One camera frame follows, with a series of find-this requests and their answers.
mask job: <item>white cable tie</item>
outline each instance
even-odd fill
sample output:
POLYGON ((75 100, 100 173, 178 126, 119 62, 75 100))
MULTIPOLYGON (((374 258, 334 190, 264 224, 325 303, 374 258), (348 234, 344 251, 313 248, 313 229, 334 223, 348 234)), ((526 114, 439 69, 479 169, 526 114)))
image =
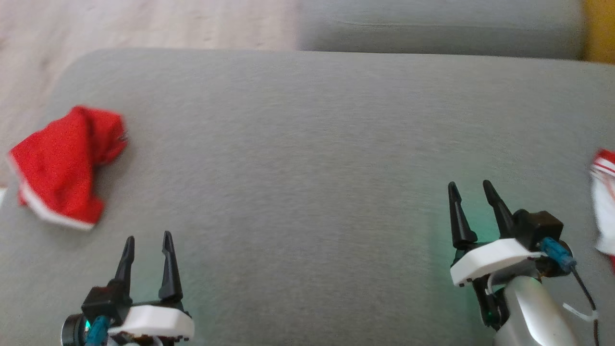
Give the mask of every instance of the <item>white cable tie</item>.
POLYGON ((575 315, 577 315, 578 318, 586 322, 594 322, 595 320, 598 319, 598 310, 592 310, 591 315, 585 315, 584 313, 580 313, 578 310, 576 310, 575 308, 571 307, 570 305, 566 303, 564 303, 562 306, 564 307, 564 309, 570 311, 571 313, 574 313, 575 315))

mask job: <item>red cloth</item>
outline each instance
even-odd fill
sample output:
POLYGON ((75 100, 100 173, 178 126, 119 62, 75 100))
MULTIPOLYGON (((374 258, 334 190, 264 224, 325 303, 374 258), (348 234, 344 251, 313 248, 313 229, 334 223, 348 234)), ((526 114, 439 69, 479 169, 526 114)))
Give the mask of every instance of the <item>red cloth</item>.
POLYGON ((93 169, 113 161, 126 144, 121 115, 74 107, 9 152, 21 178, 20 202, 44 220, 91 229, 103 211, 92 191, 93 169))

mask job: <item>white robot part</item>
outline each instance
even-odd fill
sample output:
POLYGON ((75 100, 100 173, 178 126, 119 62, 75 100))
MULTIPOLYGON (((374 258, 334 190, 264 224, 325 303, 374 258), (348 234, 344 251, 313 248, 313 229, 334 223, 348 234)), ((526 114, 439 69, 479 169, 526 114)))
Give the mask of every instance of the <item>white robot part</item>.
POLYGON ((139 305, 130 308, 124 324, 108 331, 110 336, 120 333, 134 337, 147 335, 192 339, 194 322, 190 316, 175 308, 139 305))
POLYGON ((453 284, 459 286, 468 279, 474 280, 541 255, 541 252, 528 251, 516 239, 499 239, 469 251, 457 261, 451 267, 453 284))

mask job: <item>black camera lens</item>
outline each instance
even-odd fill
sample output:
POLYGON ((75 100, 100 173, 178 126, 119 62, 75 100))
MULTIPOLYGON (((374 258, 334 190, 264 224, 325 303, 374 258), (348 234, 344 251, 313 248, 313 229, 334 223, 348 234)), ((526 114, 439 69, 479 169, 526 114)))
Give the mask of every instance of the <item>black camera lens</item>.
POLYGON ((84 346, 87 332, 85 325, 86 320, 82 313, 67 317, 60 336, 62 346, 84 346))

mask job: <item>black cable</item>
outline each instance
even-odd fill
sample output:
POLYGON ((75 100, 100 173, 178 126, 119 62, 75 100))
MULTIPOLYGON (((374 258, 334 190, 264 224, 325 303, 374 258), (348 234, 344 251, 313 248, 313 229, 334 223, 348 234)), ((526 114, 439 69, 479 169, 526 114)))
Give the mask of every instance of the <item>black cable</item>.
MULTIPOLYGON (((592 307, 592 312, 595 312, 596 311, 596 304, 593 302, 592 295, 589 294, 589 291, 587 290, 587 287, 585 287, 585 284, 583 283, 583 280, 581 280, 581 277, 577 273, 576 267, 572 267, 572 273, 574 275, 574 278, 579 283, 579 286, 583 290, 583 293, 587 297, 587 300, 589 300, 589 305, 592 307)), ((596 346, 600 346, 600 341, 598 340, 598 319, 595 319, 593 321, 593 342, 596 344, 596 346)))

